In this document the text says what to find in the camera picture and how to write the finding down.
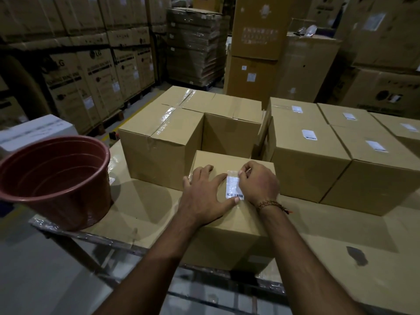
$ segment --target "maroon plastic tub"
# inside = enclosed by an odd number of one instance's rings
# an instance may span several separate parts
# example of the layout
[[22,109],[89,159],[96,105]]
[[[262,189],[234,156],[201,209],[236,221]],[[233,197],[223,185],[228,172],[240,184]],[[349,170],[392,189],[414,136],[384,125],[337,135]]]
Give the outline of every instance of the maroon plastic tub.
[[87,136],[26,146],[0,163],[0,199],[22,203],[60,228],[81,230],[109,211],[110,151]]

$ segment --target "person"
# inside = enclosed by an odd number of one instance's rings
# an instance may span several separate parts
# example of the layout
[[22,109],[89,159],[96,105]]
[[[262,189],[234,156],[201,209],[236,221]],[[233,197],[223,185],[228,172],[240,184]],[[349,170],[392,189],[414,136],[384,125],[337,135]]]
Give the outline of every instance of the person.
[[[172,277],[197,230],[222,217],[239,198],[217,200],[218,186],[227,177],[209,181],[213,166],[199,167],[191,181],[184,177],[178,211],[165,231],[108,296],[94,315],[159,314]],[[276,176],[264,165],[249,161],[239,171],[239,187],[270,237],[277,267],[293,314],[364,314],[301,238],[287,215],[274,203],[279,194]]]

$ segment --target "dark torn patch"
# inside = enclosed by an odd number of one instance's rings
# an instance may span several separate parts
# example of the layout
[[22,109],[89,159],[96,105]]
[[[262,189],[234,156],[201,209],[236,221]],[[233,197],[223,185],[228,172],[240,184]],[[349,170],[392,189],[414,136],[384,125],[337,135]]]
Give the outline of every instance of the dark torn patch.
[[355,247],[347,247],[347,253],[356,261],[357,265],[365,266],[368,264],[368,260],[362,250]]

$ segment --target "barcode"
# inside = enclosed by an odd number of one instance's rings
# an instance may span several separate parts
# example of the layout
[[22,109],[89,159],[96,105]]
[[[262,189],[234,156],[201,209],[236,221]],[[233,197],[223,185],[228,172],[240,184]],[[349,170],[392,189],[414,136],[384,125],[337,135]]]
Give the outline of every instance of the barcode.
[[234,194],[234,193],[227,193],[227,196],[238,196],[239,198],[243,198],[244,195],[243,194]]

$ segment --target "bracelet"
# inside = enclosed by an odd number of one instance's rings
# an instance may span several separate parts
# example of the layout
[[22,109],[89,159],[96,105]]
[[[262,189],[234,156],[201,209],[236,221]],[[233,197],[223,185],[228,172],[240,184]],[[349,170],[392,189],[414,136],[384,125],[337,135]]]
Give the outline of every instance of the bracelet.
[[260,202],[259,204],[258,204],[258,206],[257,206],[257,212],[259,213],[260,212],[260,210],[263,208],[263,207],[266,207],[266,206],[268,206],[268,205],[275,205],[276,207],[279,207],[284,213],[286,213],[286,214],[289,214],[289,213],[293,213],[293,212],[291,212],[291,211],[289,211],[289,210],[287,210],[285,207],[283,207],[280,203],[278,203],[277,201],[274,201],[274,200],[266,200],[266,201],[262,201],[262,202]]

